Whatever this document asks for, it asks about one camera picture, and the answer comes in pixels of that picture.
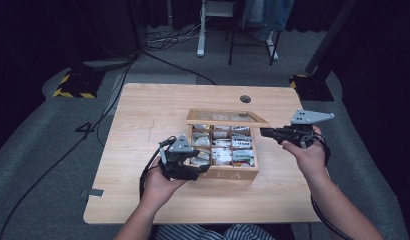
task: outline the person's right hand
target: person's right hand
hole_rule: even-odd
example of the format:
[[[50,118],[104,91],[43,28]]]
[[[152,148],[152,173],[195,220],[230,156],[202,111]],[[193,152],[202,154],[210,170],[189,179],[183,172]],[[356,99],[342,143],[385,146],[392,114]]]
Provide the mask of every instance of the person's right hand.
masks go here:
[[[321,134],[321,130],[313,126],[314,132]],[[327,176],[325,168],[325,153],[323,145],[314,141],[314,143],[306,149],[299,148],[289,141],[283,141],[282,146],[296,158],[299,170],[304,174],[305,178],[318,177],[321,174]]]

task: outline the small object in compartment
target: small object in compartment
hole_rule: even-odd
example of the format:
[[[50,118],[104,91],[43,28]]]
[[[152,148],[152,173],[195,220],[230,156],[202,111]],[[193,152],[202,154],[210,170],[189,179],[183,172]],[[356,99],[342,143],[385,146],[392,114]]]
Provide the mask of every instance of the small object in compartment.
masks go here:
[[[231,146],[231,142],[230,139],[217,139],[215,141],[212,141],[214,146],[217,147],[230,147]]]
[[[197,157],[191,159],[191,163],[195,165],[208,165],[210,159],[210,151],[205,149],[198,149],[199,154]]]
[[[215,165],[232,165],[232,151],[230,148],[212,148],[212,158]]]
[[[246,132],[241,132],[241,133],[232,132],[232,137],[233,137],[233,136],[249,136],[249,134],[246,133]]]
[[[233,136],[232,146],[234,148],[251,148],[252,147],[252,137],[248,136]]]
[[[193,146],[205,146],[209,147],[211,142],[209,141],[209,133],[207,132],[194,132],[192,133]]]
[[[227,132],[213,132],[214,139],[227,138]]]
[[[247,132],[249,131],[249,127],[232,126],[232,130],[239,131],[239,132]]]
[[[254,152],[253,150],[234,150],[233,151],[233,165],[235,167],[253,167]]]
[[[209,125],[203,125],[203,124],[193,124],[193,127],[196,129],[209,129]]]
[[[214,126],[214,130],[228,131],[228,130],[230,130],[230,126]]]

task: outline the wooden box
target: wooden box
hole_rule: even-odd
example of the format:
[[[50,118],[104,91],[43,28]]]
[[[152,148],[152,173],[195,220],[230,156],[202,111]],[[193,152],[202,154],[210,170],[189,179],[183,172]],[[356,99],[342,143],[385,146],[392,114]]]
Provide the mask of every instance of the wooden box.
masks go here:
[[[259,171],[254,128],[270,124],[249,111],[191,109],[187,138],[200,150],[186,164],[211,164],[200,178],[253,180]]]

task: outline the dark background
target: dark background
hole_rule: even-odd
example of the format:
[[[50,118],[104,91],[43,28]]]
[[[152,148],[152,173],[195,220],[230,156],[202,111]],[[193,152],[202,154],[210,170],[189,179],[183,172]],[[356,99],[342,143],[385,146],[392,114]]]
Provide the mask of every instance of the dark background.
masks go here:
[[[286,29],[327,31],[344,2],[297,0]],[[51,76],[112,57],[93,35],[128,55],[141,50],[147,24],[168,24],[164,0],[76,3],[78,10],[72,1],[0,1],[0,148],[44,101]],[[199,21],[192,14],[199,0],[174,0],[172,8],[177,28]],[[410,1],[358,1],[318,67],[340,80],[350,118],[398,196],[410,235]]]

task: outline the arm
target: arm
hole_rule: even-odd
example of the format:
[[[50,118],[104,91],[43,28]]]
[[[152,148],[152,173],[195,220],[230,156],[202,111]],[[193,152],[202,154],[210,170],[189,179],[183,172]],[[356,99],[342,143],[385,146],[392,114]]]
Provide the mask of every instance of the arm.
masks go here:
[[[158,166],[159,158],[154,160],[145,181],[145,192],[139,205],[130,215],[115,240],[148,239],[153,219],[158,210],[171,198],[173,193],[186,181],[168,181]]]
[[[324,166],[325,156],[321,143],[316,141],[307,149],[298,148],[288,141],[283,141],[282,146],[295,156],[314,201],[333,226],[353,239],[383,239],[376,227],[330,180]],[[331,235],[335,239],[341,239],[333,232]]]

